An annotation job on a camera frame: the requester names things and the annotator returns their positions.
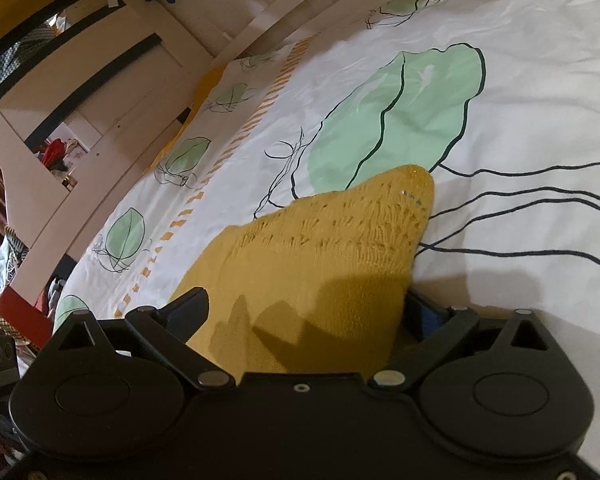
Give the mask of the white leaf-print duvet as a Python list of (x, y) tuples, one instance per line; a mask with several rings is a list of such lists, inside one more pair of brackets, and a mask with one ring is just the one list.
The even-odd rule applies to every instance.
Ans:
[(228, 226), (408, 165), (434, 202), (407, 290), (535, 311), (592, 390), (581, 453), (600, 471), (600, 0), (372, 0), (231, 62), (55, 320), (162, 307)]

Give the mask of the colourful clutter beyond bed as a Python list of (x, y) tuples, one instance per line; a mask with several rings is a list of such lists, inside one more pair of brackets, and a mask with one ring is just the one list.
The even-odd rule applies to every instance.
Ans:
[(82, 162), (87, 150), (76, 139), (45, 140), (38, 147), (36, 158), (68, 191), (71, 191), (78, 180), (73, 177), (73, 170)]

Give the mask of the orange bed sheet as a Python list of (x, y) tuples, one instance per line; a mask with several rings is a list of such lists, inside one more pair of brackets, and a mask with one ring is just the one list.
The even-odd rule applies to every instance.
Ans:
[(178, 140), (180, 140), (180, 137), (183, 135), (188, 125), (194, 120), (201, 110), (201, 107), (204, 105), (204, 102), (206, 102), (206, 99), (210, 96), (211, 91), (221, 81), (226, 68), (227, 64), (215, 66), (211, 70), (208, 70), (208, 72), (202, 76), (201, 80), (197, 82), (188, 107), (190, 112), (178, 129), (178, 133), (160, 151), (158, 151), (158, 154), (151, 164), (145, 168), (144, 174), (148, 174), (149, 171), (154, 170), (158, 166), (158, 163), (162, 161), (163, 157), (169, 154), (172, 148), (174, 148), (174, 145), (178, 143)]

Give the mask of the mustard yellow knit sweater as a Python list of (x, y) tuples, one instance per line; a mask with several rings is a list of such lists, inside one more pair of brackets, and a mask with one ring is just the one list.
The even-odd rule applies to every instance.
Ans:
[(190, 348), (235, 377), (373, 375), (388, 362), (434, 180), (401, 166), (228, 226), (178, 284), (203, 288)]

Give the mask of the beige wooden bed frame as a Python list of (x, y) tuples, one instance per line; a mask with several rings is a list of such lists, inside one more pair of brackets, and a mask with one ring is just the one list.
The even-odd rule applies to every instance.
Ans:
[[(166, 7), (145, 0), (0, 0), (0, 50), (43, 16), (74, 9), (78, 24), (0, 87), (0, 169), (8, 224), (29, 248), (10, 290), (27, 302), (61, 258), (95, 231), (95, 219), (166, 130), (202, 76), (245, 53), (308, 0), (274, 0), (219, 51)], [(45, 140), (87, 150), (68, 191), (36, 158)]]

